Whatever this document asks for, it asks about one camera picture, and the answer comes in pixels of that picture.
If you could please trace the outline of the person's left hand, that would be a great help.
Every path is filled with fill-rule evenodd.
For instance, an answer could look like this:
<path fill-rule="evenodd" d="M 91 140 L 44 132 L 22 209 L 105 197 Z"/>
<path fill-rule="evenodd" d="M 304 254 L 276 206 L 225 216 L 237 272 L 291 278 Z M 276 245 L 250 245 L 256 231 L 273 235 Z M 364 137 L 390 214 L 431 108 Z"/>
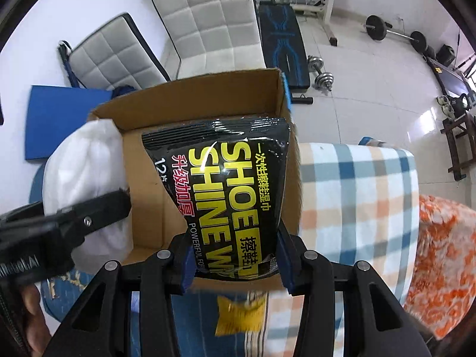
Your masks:
<path fill-rule="evenodd" d="M 31 355 L 41 357 L 45 352 L 52 335 L 49 331 L 43 311 L 40 307 L 40 292 L 32 284 L 21 289 L 22 298 L 27 312 L 26 340 L 31 348 Z"/>

